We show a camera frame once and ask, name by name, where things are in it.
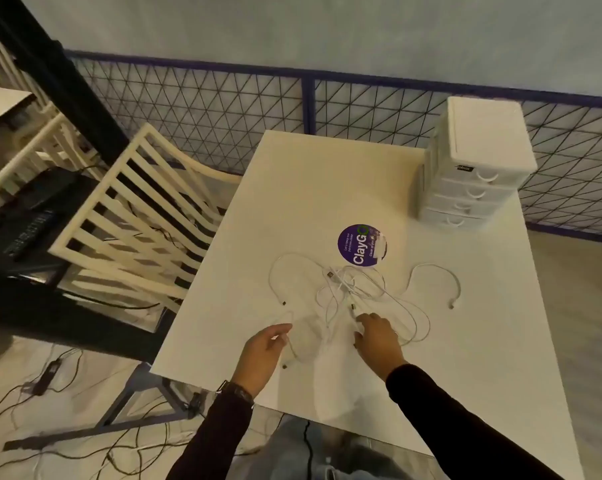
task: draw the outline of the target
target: tangled cable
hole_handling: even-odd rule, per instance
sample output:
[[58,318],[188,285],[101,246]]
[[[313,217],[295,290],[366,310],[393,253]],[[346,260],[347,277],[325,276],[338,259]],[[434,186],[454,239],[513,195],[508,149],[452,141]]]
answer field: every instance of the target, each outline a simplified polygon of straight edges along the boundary
[[[411,333],[409,336],[405,336],[404,334],[395,330],[395,332],[397,333],[397,336],[399,337],[400,345],[403,347],[405,345],[408,345],[409,343],[421,342],[421,341],[425,340],[428,337],[428,335],[430,334],[430,330],[431,330],[430,317],[418,305],[416,305],[408,300],[404,300],[404,299],[400,298],[402,295],[407,293],[407,291],[410,287],[410,283],[412,282],[412,277],[414,275],[414,272],[419,267],[434,266],[436,268],[442,269],[443,271],[446,271],[447,273],[452,275],[452,277],[455,279],[458,292],[457,292],[456,297],[452,298],[448,303],[448,306],[450,309],[453,309],[456,306],[459,298],[461,298],[461,282],[457,278],[457,275],[454,274],[449,269],[447,269],[443,266],[440,266],[438,264],[420,263],[420,264],[413,266],[413,268],[410,270],[408,282],[407,282],[404,290],[398,296],[394,296],[387,291],[385,277],[383,276],[383,274],[381,274],[374,267],[371,267],[370,270],[378,275],[378,277],[380,279],[379,282],[376,281],[375,279],[373,279],[370,276],[370,274],[368,274],[363,268],[358,267],[358,266],[347,265],[347,266],[343,266],[341,268],[326,267],[326,266],[323,266],[321,263],[319,263],[317,260],[315,260],[312,257],[307,256],[305,254],[297,253],[297,252],[287,252],[287,253],[281,254],[279,257],[277,257],[273,261],[272,266],[270,267],[270,272],[268,274],[268,285],[270,286],[270,290],[272,291],[274,296],[277,298],[279,303],[283,306],[286,305],[286,301],[284,299],[282,299],[280,293],[278,293],[275,290],[275,288],[273,286],[273,282],[272,282],[272,275],[273,275],[273,271],[274,271],[274,268],[276,267],[277,263],[279,263],[281,261],[281,259],[283,259],[285,257],[289,257],[289,256],[296,256],[296,257],[303,258],[306,261],[311,262],[314,265],[318,266],[321,269],[321,275],[323,276],[323,278],[326,282],[326,284],[324,286],[322,286],[321,288],[319,288],[319,290],[317,290],[316,295],[315,295],[316,304],[325,310],[325,316],[324,316],[324,322],[323,322],[323,332],[321,335],[321,344],[319,345],[319,348],[318,348],[316,354],[314,354],[312,357],[304,360],[303,358],[300,357],[299,354],[297,354],[293,344],[290,342],[291,352],[294,355],[295,359],[300,362],[310,362],[310,361],[314,360],[319,354],[321,354],[323,348],[330,343],[330,341],[332,340],[332,332],[335,329],[335,326],[333,325],[334,318],[338,315],[339,311],[343,308],[343,304],[345,301],[350,301],[350,316],[353,319],[355,318],[356,304],[354,302],[354,297],[360,299],[363,302],[365,302],[365,301],[380,302],[383,300],[385,295],[387,295],[396,304],[401,306],[402,309],[404,309],[404,311],[406,311],[406,313],[412,320],[412,323],[414,323],[414,332]],[[360,281],[357,282],[358,278],[363,278],[364,283],[369,282],[370,284],[372,284],[375,291],[366,290]],[[321,295],[322,291],[324,291],[326,289],[328,289],[330,291],[330,299],[329,299],[328,304],[324,306],[320,302],[320,295]],[[339,300],[337,298],[337,295],[340,292],[343,292],[343,298],[341,300]],[[418,332],[417,320],[415,319],[415,317],[413,316],[411,311],[408,309],[408,307],[406,307],[406,305],[415,307],[418,311],[420,311],[423,314],[423,316],[425,316],[425,318],[428,322],[428,329],[422,337],[417,338],[417,332]],[[402,325],[404,325],[406,327],[406,329],[409,330],[409,327],[407,327],[405,325],[405,323],[403,322],[403,320],[401,320],[401,318],[398,318],[398,320]]]

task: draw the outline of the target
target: gray wall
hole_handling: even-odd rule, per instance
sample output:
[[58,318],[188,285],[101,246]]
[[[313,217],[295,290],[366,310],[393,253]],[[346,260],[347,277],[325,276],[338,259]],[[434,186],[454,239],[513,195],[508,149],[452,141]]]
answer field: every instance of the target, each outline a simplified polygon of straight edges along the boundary
[[23,0],[66,48],[602,95],[602,0]]

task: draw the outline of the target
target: sticker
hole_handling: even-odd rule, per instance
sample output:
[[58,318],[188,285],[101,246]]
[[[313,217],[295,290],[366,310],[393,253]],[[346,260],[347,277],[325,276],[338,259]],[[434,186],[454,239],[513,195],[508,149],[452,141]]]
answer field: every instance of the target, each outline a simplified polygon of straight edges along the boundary
[[339,235],[338,246],[341,256],[356,266],[374,266],[387,253],[385,236],[367,224],[346,227]]

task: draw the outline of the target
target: person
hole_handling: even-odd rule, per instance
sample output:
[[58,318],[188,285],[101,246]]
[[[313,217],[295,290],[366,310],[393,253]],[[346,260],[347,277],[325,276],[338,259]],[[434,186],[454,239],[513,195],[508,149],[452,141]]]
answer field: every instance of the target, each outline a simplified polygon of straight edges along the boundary
[[[377,314],[362,314],[357,321],[364,329],[363,334],[355,332],[354,336],[354,346],[361,359],[385,382],[390,398],[399,405],[451,480],[561,478],[467,411],[424,371],[408,363],[388,320]],[[226,478],[239,441],[248,429],[253,400],[272,376],[291,328],[291,324],[272,325],[247,341],[232,379],[222,387],[196,435],[169,471],[167,480]],[[362,454],[362,447],[355,454],[346,452],[329,457],[332,453],[321,444],[319,428],[312,433],[310,421],[290,418],[277,428],[264,448],[253,455],[241,478],[409,478],[383,455],[372,451]]]

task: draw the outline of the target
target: forearm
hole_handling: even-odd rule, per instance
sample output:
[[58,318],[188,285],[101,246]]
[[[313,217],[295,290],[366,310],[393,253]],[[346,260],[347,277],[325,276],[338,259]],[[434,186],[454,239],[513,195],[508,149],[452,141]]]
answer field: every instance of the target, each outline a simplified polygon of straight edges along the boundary
[[452,479],[499,476],[560,479],[550,468],[467,411],[415,365],[386,380],[392,400]]
[[207,418],[170,469],[166,480],[225,479],[251,417],[252,405],[244,399],[228,392],[217,395]]

